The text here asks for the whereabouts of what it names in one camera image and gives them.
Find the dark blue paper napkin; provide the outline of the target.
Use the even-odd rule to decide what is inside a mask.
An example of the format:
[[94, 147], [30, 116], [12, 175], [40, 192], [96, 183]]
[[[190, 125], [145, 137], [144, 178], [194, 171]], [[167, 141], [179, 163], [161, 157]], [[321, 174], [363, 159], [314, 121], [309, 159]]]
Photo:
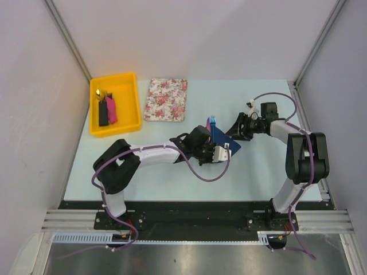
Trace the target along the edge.
[[241, 149], [241, 145], [238, 142], [233, 140], [231, 137], [226, 136], [225, 133], [217, 127], [213, 130], [213, 137], [218, 146], [224, 147], [225, 143], [228, 143], [232, 156]]

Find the blue metal fork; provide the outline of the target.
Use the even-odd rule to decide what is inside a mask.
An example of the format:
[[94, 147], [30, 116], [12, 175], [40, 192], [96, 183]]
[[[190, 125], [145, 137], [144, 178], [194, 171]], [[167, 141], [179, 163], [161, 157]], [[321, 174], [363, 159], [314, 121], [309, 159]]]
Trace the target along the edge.
[[215, 143], [215, 128], [216, 128], [216, 118], [215, 116], [210, 117], [210, 135], [211, 135], [211, 142]]

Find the iridescent metal knife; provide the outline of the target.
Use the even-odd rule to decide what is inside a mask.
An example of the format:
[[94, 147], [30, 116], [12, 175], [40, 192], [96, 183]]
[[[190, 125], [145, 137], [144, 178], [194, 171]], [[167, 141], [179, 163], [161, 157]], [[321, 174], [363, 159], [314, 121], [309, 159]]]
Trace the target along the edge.
[[210, 143], [211, 142], [211, 123], [210, 123], [210, 118], [207, 118], [207, 121], [206, 121], [206, 129], [209, 131], [208, 143]]

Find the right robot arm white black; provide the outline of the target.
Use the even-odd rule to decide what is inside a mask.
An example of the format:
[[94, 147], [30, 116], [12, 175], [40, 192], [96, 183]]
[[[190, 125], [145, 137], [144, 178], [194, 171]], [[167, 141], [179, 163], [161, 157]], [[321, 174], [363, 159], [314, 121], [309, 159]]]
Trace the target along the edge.
[[250, 141], [255, 134], [260, 133], [277, 138], [287, 146], [287, 179], [265, 208], [265, 227], [270, 230], [292, 227], [294, 211], [302, 196], [312, 185], [329, 175], [326, 135], [307, 132], [280, 118], [275, 102], [260, 104], [260, 116], [254, 111], [240, 112], [225, 135], [234, 140]]

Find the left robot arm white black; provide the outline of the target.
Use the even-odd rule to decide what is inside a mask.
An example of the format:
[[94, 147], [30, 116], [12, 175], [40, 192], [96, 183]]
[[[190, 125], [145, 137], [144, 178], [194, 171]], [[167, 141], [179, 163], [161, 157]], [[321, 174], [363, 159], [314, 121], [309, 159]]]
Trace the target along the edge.
[[172, 137], [163, 144], [138, 147], [125, 139], [115, 141], [93, 164], [103, 204], [109, 210], [107, 223], [114, 229], [126, 224], [124, 189], [138, 169], [156, 164], [176, 164], [190, 158], [197, 159], [199, 165], [219, 162], [221, 151], [223, 149], [212, 142], [210, 131], [201, 125], [191, 133]]

